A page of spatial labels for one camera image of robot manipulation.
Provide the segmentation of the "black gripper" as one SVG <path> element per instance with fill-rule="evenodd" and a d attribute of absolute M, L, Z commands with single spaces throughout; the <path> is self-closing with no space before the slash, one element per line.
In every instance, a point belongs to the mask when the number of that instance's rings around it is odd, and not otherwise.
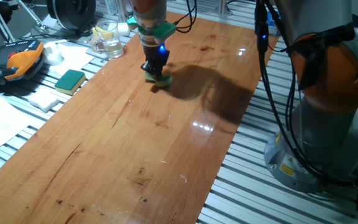
<path fill-rule="evenodd" d="M 162 74 L 163 68 L 167 63 L 170 51 L 162 43 L 157 46 L 143 46 L 146 61 L 141 65 L 149 75 L 153 75 L 156 82 L 166 81 L 167 77 Z"/>

